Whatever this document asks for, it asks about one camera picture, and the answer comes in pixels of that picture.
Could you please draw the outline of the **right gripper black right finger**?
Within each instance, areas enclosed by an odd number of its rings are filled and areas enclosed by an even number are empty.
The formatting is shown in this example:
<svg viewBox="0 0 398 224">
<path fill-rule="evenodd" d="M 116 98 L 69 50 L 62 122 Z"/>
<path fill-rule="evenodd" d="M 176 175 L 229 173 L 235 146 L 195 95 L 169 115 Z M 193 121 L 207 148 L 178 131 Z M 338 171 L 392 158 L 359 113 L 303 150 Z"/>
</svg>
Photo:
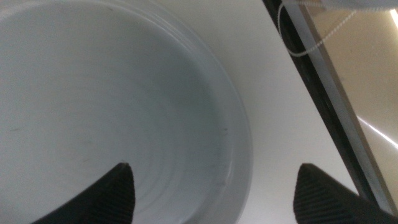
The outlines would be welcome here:
<svg viewBox="0 0 398 224">
<path fill-rule="evenodd" d="M 303 224 L 397 224 L 397 217 L 356 195 L 313 164 L 302 164 L 293 210 Z"/>
</svg>

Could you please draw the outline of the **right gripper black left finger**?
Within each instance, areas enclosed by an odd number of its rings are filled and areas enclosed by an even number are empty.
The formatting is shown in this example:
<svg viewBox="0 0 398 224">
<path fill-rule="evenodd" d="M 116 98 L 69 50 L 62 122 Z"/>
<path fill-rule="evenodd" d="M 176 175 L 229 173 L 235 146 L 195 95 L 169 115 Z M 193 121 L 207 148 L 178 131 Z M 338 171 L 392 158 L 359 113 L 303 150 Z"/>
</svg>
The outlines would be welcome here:
<svg viewBox="0 0 398 224">
<path fill-rule="evenodd" d="M 76 197 L 34 223 L 132 223 L 135 202 L 132 169 L 128 163 L 122 162 Z"/>
</svg>

